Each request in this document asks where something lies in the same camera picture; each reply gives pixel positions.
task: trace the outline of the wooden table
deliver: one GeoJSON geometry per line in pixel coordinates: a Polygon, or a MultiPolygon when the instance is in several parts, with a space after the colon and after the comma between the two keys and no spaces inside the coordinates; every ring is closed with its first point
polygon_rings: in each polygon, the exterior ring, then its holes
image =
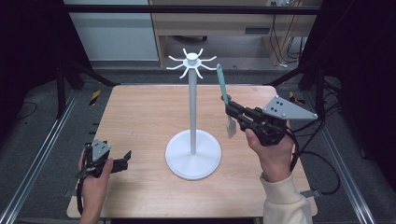
{"type": "MultiPolygon", "coordinates": [[[[266,105],[273,87],[228,86],[243,106],[266,105]]],[[[167,166],[164,152],[172,137],[190,128],[188,86],[117,86],[110,95],[96,138],[112,146],[110,157],[132,150],[129,168],[110,176],[102,217],[261,217],[265,191],[257,155],[245,133],[229,139],[219,86],[197,87],[197,129],[219,141],[218,169],[202,180],[185,180],[167,166]]],[[[294,171],[300,191],[308,190],[300,162],[294,171]]],[[[312,214],[318,211],[311,198],[312,214]]],[[[67,209],[79,217],[76,197],[67,209]]]]}

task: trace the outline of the white sleeve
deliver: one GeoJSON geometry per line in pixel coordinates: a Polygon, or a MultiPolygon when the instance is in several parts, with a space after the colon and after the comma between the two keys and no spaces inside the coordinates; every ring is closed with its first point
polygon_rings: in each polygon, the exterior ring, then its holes
{"type": "Polygon", "coordinates": [[[297,191],[292,176],[269,183],[260,177],[267,194],[264,202],[264,224],[312,223],[311,204],[297,191]]]}

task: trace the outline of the hand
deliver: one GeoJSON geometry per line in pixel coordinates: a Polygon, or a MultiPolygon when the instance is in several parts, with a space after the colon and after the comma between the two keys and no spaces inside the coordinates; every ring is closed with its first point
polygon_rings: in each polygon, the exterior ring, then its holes
{"type": "Polygon", "coordinates": [[[285,135],[278,145],[263,147],[253,131],[246,129],[245,133],[249,147],[259,156],[264,179],[274,183],[288,178],[293,141],[285,135]]]}
{"type": "MultiPolygon", "coordinates": [[[[81,170],[84,150],[78,162],[78,169],[81,170]]],[[[95,223],[99,221],[103,203],[105,202],[107,183],[113,169],[113,159],[108,158],[99,178],[88,175],[82,186],[82,198],[84,210],[79,223],[95,223]]]]}

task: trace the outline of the gray floor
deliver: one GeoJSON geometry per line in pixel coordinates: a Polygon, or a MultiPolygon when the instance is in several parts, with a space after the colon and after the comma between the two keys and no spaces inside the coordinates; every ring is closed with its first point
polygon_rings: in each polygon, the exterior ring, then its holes
{"type": "MultiPolygon", "coordinates": [[[[167,55],[181,58],[184,56],[182,49],[187,52],[204,49],[203,58],[218,56],[216,63],[221,63],[224,68],[228,84],[261,85],[286,74],[297,63],[289,67],[272,66],[265,46],[258,37],[209,37],[206,42],[199,38],[174,37],[169,40],[167,55]]],[[[166,66],[176,66],[177,62],[166,61],[164,67],[153,63],[135,63],[134,69],[130,67],[98,67],[97,72],[113,81],[123,84],[186,84],[187,79],[179,79],[181,70],[168,71],[166,66]]],[[[202,72],[204,79],[199,84],[218,84],[216,74],[209,71],[202,72]]],[[[41,167],[39,175],[33,180],[33,186],[27,190],[23,198],[23,205],[17,207],[19,212],[16,223],[76,223],[67,217],[66,209],[70,199],[64,197],[67,189],[73,189],[77,183],[74,178],[77,171],[77,161],[80,151],[85,144],[94,138],[94,132],[106,108],[106,102],[111,94],[111,87],[106,87],[96,80],[82,75],[85,85],[81,91],[67,88],[67,95],[76,95],[76,101],[70,110],[67,120],[53,142],[48,157],[41,167]],[[95,105],[89,105],[92,94],[100,90],[101,93],[95,105]]],[[[299,92],[296,88],[300,77],[295,77],[285,84],[277,87],[278,93],[289,98],[292,91],[296,99],[306,100],[314,96],[314,89],[308,92],[299,92]]],[[[14,121],[9,138],[3,142],[0,149],[0,209],[5,211],[15,192],[29,171],[35,156],[42,151],[52,126],[57,121],[57,93],[56,83],[51,81],[37,87],[26,95],[23,109],[14,121]]],[[[336,97],[330,95],[326,98],[326,107],[337,103],[336,97]]],[[[310,109],[309,104],[301,105],[310,109]]],[[[367,203],[375,223],[396,223],[396,194],[391,190],[385,178],[379,171],[374,161],[361,158],[359,145],[354,133],[350,129],[345,116],[334,110],[326,118],[325,129],[308,144],[306,150],[314,151],[332,163],[329,154],[329,144],[325,142],[325,131],[328,131],[336,145],[336,150],[341,154],[342,160],[351,173],[363,201],[367,203]]],[[[293,121],[292,128],[302,127],[304,121],[293,121]]],[[[317,126],[305,130],[299,135],[312,133],[317,126]]],[[[303,146],[307,136],[299,137],[303,146]]],[[[304,154],[302,157],[308,182],[314,189],[322,191],[332,190],[336,186],[336,176],[332,169],[317,157],[304,154]]],[[[315,223],[364,223],[359,220],[356,207],[352,205],[353,199],[348,194],[345,186],[335,194],[316,198],[318,214],[314,217],[315,223]]]]}

